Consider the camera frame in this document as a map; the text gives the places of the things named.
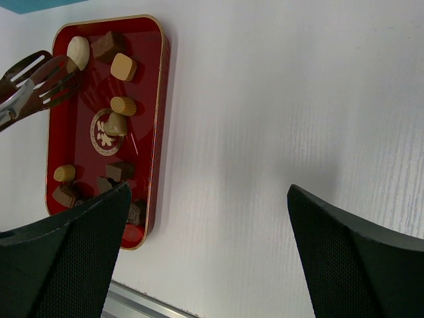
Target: teal object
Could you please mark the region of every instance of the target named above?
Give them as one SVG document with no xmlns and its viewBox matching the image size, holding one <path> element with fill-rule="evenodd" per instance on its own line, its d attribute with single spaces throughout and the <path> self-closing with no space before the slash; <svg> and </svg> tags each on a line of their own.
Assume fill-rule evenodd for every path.
<svg viewBox="0 0 424 318">
<path fill-rule="evenodd" d="M 0 7 L 20 15 L 87 0 L 0 0 Z"/>
</svg>

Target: tray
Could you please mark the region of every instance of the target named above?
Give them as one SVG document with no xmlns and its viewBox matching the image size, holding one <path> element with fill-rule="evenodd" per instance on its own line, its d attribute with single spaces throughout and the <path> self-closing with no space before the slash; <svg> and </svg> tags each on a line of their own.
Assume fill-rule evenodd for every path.
<svg viewBox="0 0 424 318">
<path fill-rule="evenodd" d="M 65 25 L 58 31 L 52 51 L 54 56 L 66 54 L 74 36 L 84 36 L 92 43 L 110 30 L 125 36 L 126 54 L 138 62 L 136 75 L 131 82 L 119 81 L 111 75 L 110 64 L 95 60 L 91 53 L 79 93 L 50 110 L 46 207 L 50 215 L 66 209 L 52 197 L 60 184 L 53 179 L 58 166 L 73 164 L 74 186 L 83 197 L 90 198 L 99 195 L 97 177 L 105 176 L 106 164 L 130 162 L 136 167 L 134 178 L 129 180 L 132 200 L 147 202 L 145 227 L 128 224 L 125 229 L 121 248 L 134 250 L 144 243 L 154 225 L 170 43 L 158 20 L 138 15 Z M 97 122 L 107 119 L 114 96 L 134 99 L 137 112 L 127 118 L 128 135 L 108 142 L 97 139 L 101 133 Z"/>
</svg>

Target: brown tongs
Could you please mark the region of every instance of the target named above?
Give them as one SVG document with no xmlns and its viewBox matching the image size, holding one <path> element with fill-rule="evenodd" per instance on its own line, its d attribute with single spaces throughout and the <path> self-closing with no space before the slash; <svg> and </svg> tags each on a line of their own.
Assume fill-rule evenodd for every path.
<svg viewBox="0 0 424 318">
<path fill-rule="evenodd" d="M 20 75 L 22 65 L 28 66 L 31 60 L 36 62 L 36 55 L 44 59 Z M 29 115 L 63 103 L 78 91 L 80 81 L 80 70 L 67 56 L 52 58 L 49 53 L 40 51 L 15 64 L 0 81 L 0 131 Z"/>
</svg>

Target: white table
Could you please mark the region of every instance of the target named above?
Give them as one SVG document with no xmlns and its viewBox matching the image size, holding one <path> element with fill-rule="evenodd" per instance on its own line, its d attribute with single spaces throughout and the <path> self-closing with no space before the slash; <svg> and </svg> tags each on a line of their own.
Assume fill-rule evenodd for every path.
<svg viewBox="0 0 424 318">
<path fill-rule="evenodd" d="M 206 318 L 313 316 L 290 184 L 424 237 L 423 2 L 265 2 L 0 9 L 0 73 L 50 49 L 65 23 L 163 22 L 172 67 L 158 215 L 113 279 Z M 47 123 L 39 113 L 0 134 L 0 231 L 46 216 Z"/>
</svg>

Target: circular logo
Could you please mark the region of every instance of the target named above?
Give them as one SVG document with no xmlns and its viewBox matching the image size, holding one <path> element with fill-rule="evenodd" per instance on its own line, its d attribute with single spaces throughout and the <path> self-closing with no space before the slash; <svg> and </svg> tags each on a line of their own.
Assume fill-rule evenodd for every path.
<svg viewBox="0 0 424 318">
<path fill-rule="evenodd" d="M 110 108 L 104 108 L 94 115 L 90 126 L 91 143 L 94 149 L 103 156 L 112 156 L 121 148 L 123 136 L 108 136 L 104 130 L 104 124 L 113 112 Z"/>
</svg>

